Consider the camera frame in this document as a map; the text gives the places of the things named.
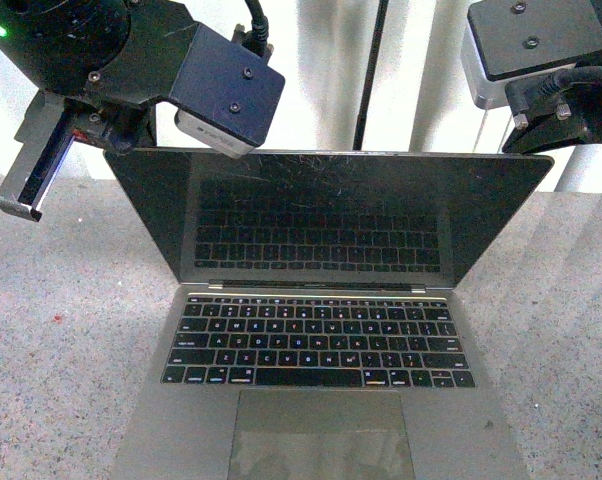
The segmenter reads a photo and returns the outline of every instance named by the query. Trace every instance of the black cable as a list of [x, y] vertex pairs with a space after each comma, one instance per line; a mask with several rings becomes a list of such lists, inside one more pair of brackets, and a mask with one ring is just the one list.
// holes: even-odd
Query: black cable
[[268, 47], [268, 37], [270, 36], [268, 17], [263, 13], [263, 8], [259, 0], [245, 0], [245, 3], [250, 10], [250, 15], [252, 15], [252, 30], [246, 35], [243, 46], [263, 57]]
[[383, 26], [385, 25], [385, 17], [388, 12], [388, 2], [389, 0], [379, 0], [377, 19], [374, 23], [374, 33], [372, 34], [370, 57], [368, 58], [368, 68], [365, 72], [365, 82], [363, 83], [363, 93], [361, 94], [361, 105], [359, 106], [359, 115], [357, 116], [357, 125], [354, 131], [352, 150], [355, 151], [361, 150], [363, 146], [363, 136], [365, 135], [365, 125], [368, 120], [368, 108], [370, 107], [374, 74], [377, 69], [381, 38], [383, 37]]

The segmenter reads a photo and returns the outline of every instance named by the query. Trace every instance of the laptop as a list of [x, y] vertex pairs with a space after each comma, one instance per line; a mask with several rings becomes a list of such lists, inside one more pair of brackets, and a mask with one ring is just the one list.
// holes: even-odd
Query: laptop
[[528, 478], [454, 288], [551, 158], [106, 159], [181, 284], [112, 480]]

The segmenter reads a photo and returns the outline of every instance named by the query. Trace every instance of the black pole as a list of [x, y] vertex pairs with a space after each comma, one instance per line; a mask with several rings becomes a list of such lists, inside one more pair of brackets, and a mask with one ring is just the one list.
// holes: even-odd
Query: black pole
[[359, 106], [359, 115], [357, 117], [357, 126], [354, 131], [354, 143], [352, 150], [361, 150], [363, 145], [363, 136], [365, 135], [365, 124], [368, 120], [368, 107], [370, 106], [370, 97], [372, 95], [372, 85], [374, 84], [374, 74], [377, 69], [377, 60], [381, 48], [381, 37], [383, 36], [383, 26], [385, 16], [388, 12], [389, 0], [379, 0], [379, 9], [377, 10], [377, 19], [374, 23], [374, 33], [372, 34], [372, 46], [370, 47], [370, 57], [368, 58], [368, 68], [365, 72], [365, 82], [363, 84], [363, 93], [361, 95], [361, 105]]

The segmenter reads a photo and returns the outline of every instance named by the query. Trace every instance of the granite surface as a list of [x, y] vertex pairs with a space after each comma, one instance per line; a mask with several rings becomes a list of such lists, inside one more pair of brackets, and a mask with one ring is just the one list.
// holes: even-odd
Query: granite surface
[[[0, 480], [107, 479], [176, 286], [115, 182], [0, 212]], [[602, 195], [533, 195], [459, 292], [531, 478], [602, 479]]]

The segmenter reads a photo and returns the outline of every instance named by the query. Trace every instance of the screw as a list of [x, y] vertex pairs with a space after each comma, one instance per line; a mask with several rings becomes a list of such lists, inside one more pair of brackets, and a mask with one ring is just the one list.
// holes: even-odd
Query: screw
[[567, 103], [561, 103], [557, 107], [557, 118], [560, 121], [567, 120], [572, 116], [572, 110], [570, 110], [570, 105]]
[[525, 2], [517, 2], [512, 6], [512, 8], [510, 8], [510, 11], [515, 15], [520, 15], [525, 12], [527, 6], [528, 4]]
[[90, 72], [88, 74], [88, 81], [91, 83], [97, 83], [101, 80], [101, 74], [99, 72]]
[[528, 50], [537, 48], [539, 46], [539, 37], [528, 37], [528, 39], [523, 42], [523, 46]]
[[525, 113], [515, 115], [514, 128], [516, 128], [517, 130], [525, 130], [526, 128], [528, 128], [529, 125], [530, 123], [528, 123], [528, 117]]

